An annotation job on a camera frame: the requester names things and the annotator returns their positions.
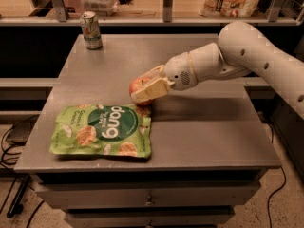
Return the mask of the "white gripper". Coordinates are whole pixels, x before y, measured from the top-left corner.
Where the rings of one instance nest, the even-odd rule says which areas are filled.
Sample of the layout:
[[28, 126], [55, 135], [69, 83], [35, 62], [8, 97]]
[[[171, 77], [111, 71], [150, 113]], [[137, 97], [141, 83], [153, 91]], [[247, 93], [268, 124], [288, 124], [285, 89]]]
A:
[[130, 94], [134, 103], [153, 101], [165, 96], [170, 89], [183, 91], [198, 84], [191, 56], [184, 52], [171, 58], [165, 65], [156, 66], [141, 75], [148, 78], [145, 85]]

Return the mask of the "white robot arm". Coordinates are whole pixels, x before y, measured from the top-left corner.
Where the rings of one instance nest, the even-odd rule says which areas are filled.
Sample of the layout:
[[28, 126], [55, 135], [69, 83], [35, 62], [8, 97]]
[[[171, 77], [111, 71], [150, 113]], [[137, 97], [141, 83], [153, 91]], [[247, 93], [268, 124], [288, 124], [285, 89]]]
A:
[[226, 25], [215, 43], [184, 52], [138, 78], [136, 104], [186, 90], [207, 80], [230, 80], [254, 72], [304, 118], [304, 63], [274, 46], [253, 26]]

